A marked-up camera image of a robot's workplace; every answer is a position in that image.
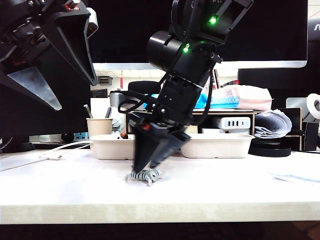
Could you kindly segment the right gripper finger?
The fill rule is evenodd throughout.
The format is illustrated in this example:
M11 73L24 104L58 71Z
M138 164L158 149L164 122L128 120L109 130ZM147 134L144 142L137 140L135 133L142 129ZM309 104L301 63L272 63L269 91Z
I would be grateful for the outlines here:
M154 168L164 159L165 137L153 135L139 126L134 126L135 135L133 171L141 172L150 163Z
M156 168L161 162L167 159L173 152L179 150L191 137L188 134L169 134L161 142L152 154L150 167Z

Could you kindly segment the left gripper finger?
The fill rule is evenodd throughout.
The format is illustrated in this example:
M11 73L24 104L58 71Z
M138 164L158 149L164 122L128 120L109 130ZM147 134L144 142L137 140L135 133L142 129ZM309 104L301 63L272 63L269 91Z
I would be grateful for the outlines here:
M4 65L1 64L0 83L33 98L55 111L62 109L56 95L36 66L30 66L7 74L5 73Z
M52 45L78 75L90 85L98 84L89 51L87 29L89 11L58 12L53 15L59 38Z

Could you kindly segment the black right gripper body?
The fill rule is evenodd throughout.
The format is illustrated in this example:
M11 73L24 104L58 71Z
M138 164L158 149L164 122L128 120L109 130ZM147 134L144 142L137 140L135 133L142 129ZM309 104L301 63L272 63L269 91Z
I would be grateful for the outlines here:
M128 92L146 105L147 113L132 113L133 127L138 126L155 136L187 135L186 127L193 123L192 112L201 88L180 77L168 77L163 87L151 81L132 82Z

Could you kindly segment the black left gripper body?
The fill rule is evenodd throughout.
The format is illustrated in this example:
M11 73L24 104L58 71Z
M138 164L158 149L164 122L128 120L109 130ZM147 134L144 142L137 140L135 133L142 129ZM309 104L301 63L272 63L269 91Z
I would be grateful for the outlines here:
M59 53L52 45L59 38L53 15L70 11L90 12L85 0L2 0L1 65L32 65L49 47ZM87 39L90 37L90 17Z

